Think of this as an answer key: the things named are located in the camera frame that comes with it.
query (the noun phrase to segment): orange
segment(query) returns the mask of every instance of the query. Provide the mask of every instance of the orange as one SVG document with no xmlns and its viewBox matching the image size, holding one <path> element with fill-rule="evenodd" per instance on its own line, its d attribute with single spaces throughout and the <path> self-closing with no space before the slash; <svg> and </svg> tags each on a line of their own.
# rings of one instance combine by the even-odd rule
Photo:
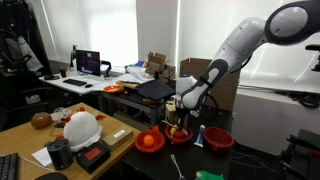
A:
<svg viewBox="0 0 320 180">
<path fill-rule="evenodd" d="M 154 138 L 151 135 L 146 135 L 143 138 L 143 144 L 147 147 L 150 147 L 154 144 Z"/>
</svg>

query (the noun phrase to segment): keyboard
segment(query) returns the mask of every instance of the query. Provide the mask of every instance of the keyboard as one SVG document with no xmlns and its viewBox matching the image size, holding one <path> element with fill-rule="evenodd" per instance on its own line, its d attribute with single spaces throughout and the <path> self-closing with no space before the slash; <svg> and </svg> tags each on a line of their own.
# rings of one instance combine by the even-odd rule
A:
<svg viewBox="0 0 320 180">
<path fill-rule="evenodd" d="M 16 180 L 18 177 L 18 153 L 0 156 L 0 179 Z"/>
<path fill-rule="evenodd" d="M 75 80 L 75 79 L 66 79 L 62 82 L 72 84 L 75 86 L 83 86 L 83 85 L 87 84 L 87 82 L 85 82 L 85 81 L 79 81 L 79 80 Z"/>
</svg>

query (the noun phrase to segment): white robotic arm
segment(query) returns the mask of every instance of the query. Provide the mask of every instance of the white robotic arm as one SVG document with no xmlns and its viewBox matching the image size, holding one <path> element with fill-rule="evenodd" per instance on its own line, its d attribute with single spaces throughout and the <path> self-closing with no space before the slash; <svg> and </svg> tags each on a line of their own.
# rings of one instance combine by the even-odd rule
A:
<svg viewBox="0 0 320 180">
<path fill-rule="evenodd" d="M 228 36 L 213 61 L 194 85 L 177 81 L 177 108 L 198 110 L 210 89 L 225 75 L 240 69 L 253 52 L 264 43 L 293 45 L 320 31 L 320 2 L 300 1 L 277 9 L 267 21 L 248 18 Z"/>
</svg>

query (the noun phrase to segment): computer monitor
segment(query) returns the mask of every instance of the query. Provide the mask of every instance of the computer monitor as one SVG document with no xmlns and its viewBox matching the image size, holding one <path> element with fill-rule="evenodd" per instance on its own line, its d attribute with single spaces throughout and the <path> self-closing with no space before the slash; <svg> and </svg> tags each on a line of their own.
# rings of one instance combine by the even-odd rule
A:
<svg viewBox="0 0 320 180">
<path fill-rule="evenodd" d="M 96 51 L 76 50 L 77 71 L 100 76 L 100 53 Z"/>
</svg>

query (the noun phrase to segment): black box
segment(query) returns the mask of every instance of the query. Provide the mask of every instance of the black box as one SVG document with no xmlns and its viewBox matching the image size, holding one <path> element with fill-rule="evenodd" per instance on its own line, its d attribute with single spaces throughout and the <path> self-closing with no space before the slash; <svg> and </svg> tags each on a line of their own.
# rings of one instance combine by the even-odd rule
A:
<svg viewBox="0 0 320 180">
<path fill-rule="evenodd" d="M 110 149 L 100 143 L 94 143 L 76 154 L 77 163 L 91 174 L 110 158 Z"/>
</svg>

